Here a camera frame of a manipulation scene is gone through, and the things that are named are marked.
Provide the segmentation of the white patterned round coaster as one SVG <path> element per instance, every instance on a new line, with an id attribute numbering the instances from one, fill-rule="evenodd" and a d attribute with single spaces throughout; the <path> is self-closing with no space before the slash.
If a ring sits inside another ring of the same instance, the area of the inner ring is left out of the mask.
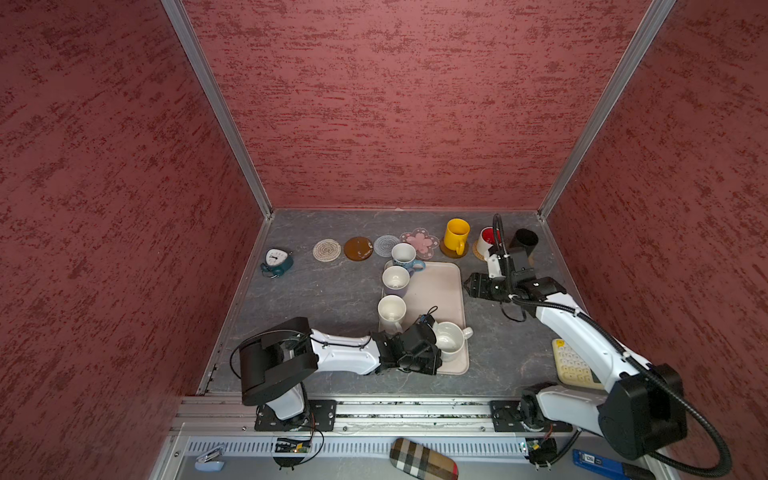
<path id="1" fill-rule="evenodd" d="M 334 239 L 323 239 L 318 241 L 312 250 L 315 260 L 322 263 L 329 263 L 336 260 L 342 253 L 342 246 Z"/>

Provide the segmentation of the white mug front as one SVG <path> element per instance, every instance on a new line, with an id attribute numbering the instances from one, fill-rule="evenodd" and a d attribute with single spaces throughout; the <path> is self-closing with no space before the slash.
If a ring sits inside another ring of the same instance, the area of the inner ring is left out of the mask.
<path id="1" fill-rule="evenodd" d="M 467 350 L 468 340 L 474 335 L 471 327 L 460 327 L 451 322 L 439 322 L 433 326 L 436 346 L 444 362 L 453 361 Z"/>

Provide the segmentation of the brown wooden coaster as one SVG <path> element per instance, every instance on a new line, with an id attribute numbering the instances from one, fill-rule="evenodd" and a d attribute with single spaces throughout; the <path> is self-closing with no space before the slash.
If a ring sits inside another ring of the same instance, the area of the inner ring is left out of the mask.
<path id="1" fill-rule="evenodd" d="M 441 240 L 439 243 L 440 251 L 448 258 L 451 259 L 460 259 L 467 255 L 468 250 L 464 249 L 464 251 L 461 254 L 457 254 L 454 250 L 451 250 L 445 245 L 444 240 Z"/>

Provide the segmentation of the yellow mug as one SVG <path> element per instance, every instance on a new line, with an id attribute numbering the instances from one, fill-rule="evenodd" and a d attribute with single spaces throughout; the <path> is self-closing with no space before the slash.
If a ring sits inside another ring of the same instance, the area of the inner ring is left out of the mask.
<path id="1" fill-rule="evenodd" d="M 468 248 L 470 231 L 470 224 L 466 220 L 454 218 L 447 223 L 442 240 L 444 240 L 448 248 L 454 250 L 457 254 L 461 254 L 464 249 Z"/>

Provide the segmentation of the blue floral mug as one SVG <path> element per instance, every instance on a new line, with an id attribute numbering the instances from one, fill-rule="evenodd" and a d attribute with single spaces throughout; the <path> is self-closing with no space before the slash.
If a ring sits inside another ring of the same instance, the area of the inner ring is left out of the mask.
<path id="1" fill-rule="evenodd" d="M 416 249 L 409 243 L 398 243 L 391 251 L 392 264 L 406 269 L 410 274 L 422 271 L 426 263 L 417 258 Z"/>

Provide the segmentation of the grey round coaster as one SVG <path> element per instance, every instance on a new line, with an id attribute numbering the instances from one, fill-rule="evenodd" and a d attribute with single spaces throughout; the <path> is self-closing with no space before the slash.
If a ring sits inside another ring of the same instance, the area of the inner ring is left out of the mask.
<path id="1" fill-rule="evenodd" d="M 394 235 L 382 235 L 373 243 L 374 253 L 382 258 L 390 258 L 392 250 L 400 243 L 400 239 Z"/>

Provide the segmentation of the red interior mug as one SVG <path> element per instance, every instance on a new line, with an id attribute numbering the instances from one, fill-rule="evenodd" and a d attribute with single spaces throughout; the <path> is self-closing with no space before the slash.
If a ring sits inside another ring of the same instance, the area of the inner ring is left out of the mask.
<path id="1" fill-rule="evenodd" d="M 487 261 L 491 255 L 491 249 L 495 247 L 494 231 L 492 227 L 485 227 L 475 242 L 474 251 L 476 256 L 483 261 Z"/>

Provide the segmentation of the dark glossy brown coaster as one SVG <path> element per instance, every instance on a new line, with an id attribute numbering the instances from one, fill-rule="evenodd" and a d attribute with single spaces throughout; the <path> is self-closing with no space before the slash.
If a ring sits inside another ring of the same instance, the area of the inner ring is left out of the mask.
<path id="1" fill-rule="evenodd" d="M 373 243 L 367 237 L 356 236 L 345 242 L 343 252 L 349 260 L 364 261 L 373 254 Z"/>

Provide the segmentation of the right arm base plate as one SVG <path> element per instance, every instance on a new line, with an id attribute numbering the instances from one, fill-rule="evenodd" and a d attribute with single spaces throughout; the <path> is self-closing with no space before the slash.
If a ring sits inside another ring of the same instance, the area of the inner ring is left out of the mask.
<path id="1" fill-rule="evenodd" d="M 574 427 L 544 417 L 532 397 L 520 400 L 489 402 L 491 420 L 497 433 L 528 432 L 533 434 L 570 433 Z"/>

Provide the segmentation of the white mug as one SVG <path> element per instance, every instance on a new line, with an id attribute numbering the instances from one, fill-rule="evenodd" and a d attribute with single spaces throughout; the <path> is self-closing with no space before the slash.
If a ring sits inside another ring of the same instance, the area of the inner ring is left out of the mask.
<path id="1" fill-rule="evenodd" d="M 403 320 L 407 313 L 405 301 L 397 295 L 382 297 L 377 305 L 380 330 L 395 335 L 403 332 Z"/>
<path id="2" fill-rule="evenodd" d="M 439 322 L 433 326 L 436 346 L 444 362 L 453 361 L 467 350 L 468 340 L 474 335 L 471 327 L 460 327 L 451 322 Z"/>

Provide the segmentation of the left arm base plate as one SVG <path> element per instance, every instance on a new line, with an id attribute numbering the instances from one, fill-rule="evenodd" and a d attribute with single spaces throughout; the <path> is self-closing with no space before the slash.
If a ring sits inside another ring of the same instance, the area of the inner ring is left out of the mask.
<path id="1" fill-rule="evenodd" d="M 334 428 L 338 403 L 335 400 L 303 401 L 303 411 L 289 419 L 280 419 L 268 405 L 256 410 L 254 430 L 257 432 L 298 432 L 317 429 L 323 433 Z"/>

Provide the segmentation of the black mug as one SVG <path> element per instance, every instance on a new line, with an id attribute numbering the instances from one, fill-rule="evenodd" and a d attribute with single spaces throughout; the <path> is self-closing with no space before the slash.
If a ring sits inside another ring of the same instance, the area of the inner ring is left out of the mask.
<path id="1" fill-rule="evenodd" d="M 512 240 L 509 243 L 509 247 L 511 249 L 524 249 L 526 255 L 530 257 L 538 243 L 539 237 L 534 231 L 521 228 L 515 232 Z"/>

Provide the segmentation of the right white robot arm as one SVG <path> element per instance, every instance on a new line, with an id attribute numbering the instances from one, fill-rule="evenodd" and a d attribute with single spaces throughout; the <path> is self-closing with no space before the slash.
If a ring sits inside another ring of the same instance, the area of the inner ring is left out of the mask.
<path id="1" fill-rule="evenodd" d="M 543 429 L 565 422 L 602 436 L 621 456 L 634 460 L 686 438 L 686 411 L 678 402 L 682 380 L 668 365 L 651 366 L 610 334 L 589 322 L 566 289 L 550 277 L 519 282 L 473 273 L 464 282 L 472 298 L 513 303 L 553 330 L 586 362 L 602 386 L 588 392 L 554 383 L 523 391 L 523 425 Z"/>

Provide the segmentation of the lavender mug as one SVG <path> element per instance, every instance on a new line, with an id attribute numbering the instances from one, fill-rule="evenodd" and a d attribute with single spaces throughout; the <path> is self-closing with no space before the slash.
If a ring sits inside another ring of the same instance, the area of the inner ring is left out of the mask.
<path id="1" fill-rule="evenodd" d="M 404 297 L 409 288 L 411 274 L 406 268 L 393 265 L 384 270 L 381 279 L 385 295 Z"/>

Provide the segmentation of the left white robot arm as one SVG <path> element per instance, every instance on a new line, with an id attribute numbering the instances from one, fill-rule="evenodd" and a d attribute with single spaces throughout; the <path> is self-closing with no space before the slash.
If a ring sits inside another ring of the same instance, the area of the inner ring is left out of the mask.
<path id="1" fill-rule="evenodd" d="M 310 414 L 304 381 L 316 373 L 437 374 L 443 359 L 433 324 L 418 321 L 403 332 L 355 338 L 329 335 L 294 317 L 243 340 L 230 369 L 240 380 L 243 405 L 266 406 L 278 421 L 292 423 Z"/>

